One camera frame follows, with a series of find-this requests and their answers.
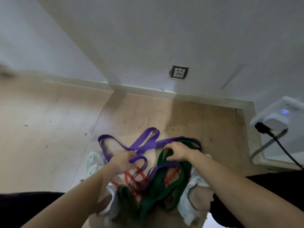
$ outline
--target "person's right arm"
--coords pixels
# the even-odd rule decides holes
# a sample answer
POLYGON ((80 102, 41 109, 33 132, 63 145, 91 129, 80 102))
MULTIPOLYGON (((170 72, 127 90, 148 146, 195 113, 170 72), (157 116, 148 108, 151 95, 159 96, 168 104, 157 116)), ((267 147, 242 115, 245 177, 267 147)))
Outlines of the person's right arm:
POLYGON ((304 227, 304 212, 300 209, 251 180, 238 176, 200 151, 180 142, 167 144, 165 149, 173 150, 168 161, 190 162, 246 228, 304 227))

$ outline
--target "person's left arm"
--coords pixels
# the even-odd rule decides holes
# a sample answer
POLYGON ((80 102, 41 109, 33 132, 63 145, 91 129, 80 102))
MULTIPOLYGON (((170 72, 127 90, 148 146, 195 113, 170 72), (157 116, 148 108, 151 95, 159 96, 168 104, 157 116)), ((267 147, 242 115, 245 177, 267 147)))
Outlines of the person's left arm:
POLYGON ((82 227, 114 175, 136 167, 129 162, 134 156, 132 151, 118 153, 104 168, 61 196, 22 228, 82 227))

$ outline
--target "purple resistance band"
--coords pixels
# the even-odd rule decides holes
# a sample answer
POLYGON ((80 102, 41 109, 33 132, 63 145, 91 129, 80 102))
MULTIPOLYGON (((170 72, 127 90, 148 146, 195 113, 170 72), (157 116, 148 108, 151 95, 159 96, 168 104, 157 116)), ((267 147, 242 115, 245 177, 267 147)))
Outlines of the purple resistance band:
MULTIPOLYGON (((134 179, 132 181, 132 185, 133 185, 134 189, 136 189, 135 185, 134 185, 135 178, 140 173, 142 173, 143 171, 145 171, 146 168, 147 168, 147 166, 148 166, 148 160, 147 160, 147 158, 145 156, 143 156, 143 154, 146 152, 146 150, 148 150, 148 149, 156 149, 156 148, 159 148, 159 147, 164 147, 168 143, 175 142, 175 141, 178 141, 178 140, 181 140, 181 139, 192 140, 193 142, 195 142, 195 143, 197 143, 199 145, 199 150, 202 149, 200 141, 198 141, 196 138, 186 138, 186 137, 181 136, 181 137, 169 138, 169 139, 164 139, 164 140, 156 141, 156 139, 159 137, 159 135, 160 135, 160 131, 158 129, 156 129, 155 127, 150 127, 148 129, 146 129, 139 136, 139 138, 130 147, 126 147, 120 141, 118 141, 116 138, 114 138, 113 136, 111 136, 109 134, 104 134, 104 135, 99 136, 98 142, 99 142, 100 147, 102 149, 103 155, 104 155, 104 157, 105 157, 105 159, 107 160, 108 163, 111 160, 112 156, 107 153, 105 146, 102 144, 102 140, 105 139, 105 138, 112 138, 112 139, 114 139, 125 150, 131 150, 131 151, 137 150, 136 156, 133 157, 133 158, 131 158, 130 162, 134 163, 134 162, 136 162, 139 159, 143 159, 144 160, 144 164, 140 168, 140 171, 138 171, 137 174, 134 176, 134 179), (150 135, 150 133, 153 132, 153 131, 155 131, 156 133, 152 137, 150 137, 146 141, 146 143, 144 145, 140 146, 147 139, 147 137, 150 135)), ((154 177, 154 175, 156 174, 156 171, 158 169, 164 168, 164 167, 170 168, 170 167, 179 167, 179 166, 180 166, 179 162, 173 161, 173 162, 164 162, 163 164, 155 167, 150 172, 149 178, 147 179, 148 180, 147 184, 145 185, 144 188, 140 189, 140 191, 144 190, 148 186, 148 184, 150 183, 150 181, 152 180, 152 178, 154 177)))

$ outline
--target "white baseboard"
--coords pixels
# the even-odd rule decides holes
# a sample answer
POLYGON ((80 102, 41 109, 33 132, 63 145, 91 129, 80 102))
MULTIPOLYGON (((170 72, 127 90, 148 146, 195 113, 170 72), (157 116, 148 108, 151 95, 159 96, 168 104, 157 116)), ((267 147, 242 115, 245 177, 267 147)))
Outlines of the white baseboard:
MULTIPOLYGON (((63 77, 63 76, 54 76, 37 71, 15 71, 6 67, 0 67, 0 73, 1 71, 11 75, 39 78, 44 81, 52 81, 52 82, 77 85, 77 86, 83 86, 89 88, 97 88, 97 89, 104 89, 104 90, 138 94, 138 95, 147 95, 158 98, 169 98, 169 99, 177 99, 182 101, 199 102, 203 104, 241 109, 243 111, 243 115, 245 118, 249 155, 252 155, 257 149, 261 147, 260 134, 256 131, 256 129, 253 126, 249 125, 250 120, 255 116, 254 105, 253 102, 250 101, 241 101, 230 98, 219 98, 208 95, 185 95, 172 91, 144 88, 139 86, 121 85, 121 84, 108 83, 108 82, 98 82, 98 81, 76 79, 76 78, 63 77)), ((253 159, 253 162, 258 165, 275 166, 286 169, 298 169, 298 166, 294 163, 267 159, 264 157, 263 152, 259 153, 253 159)))

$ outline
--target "floor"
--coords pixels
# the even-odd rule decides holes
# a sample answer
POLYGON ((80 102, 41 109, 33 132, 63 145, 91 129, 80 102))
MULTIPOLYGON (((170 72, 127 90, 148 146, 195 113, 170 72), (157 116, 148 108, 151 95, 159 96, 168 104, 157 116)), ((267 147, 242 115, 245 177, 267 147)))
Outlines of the floor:
POLYGON ((160 139, 199 139, 204 153, 242 175, 264 173, 249 162, 245 125, 233 108, 13 76, 0 77, 0 106, 0 193, 66 192, 85 178, 99 135, 131 145, 152 126, 160 139))

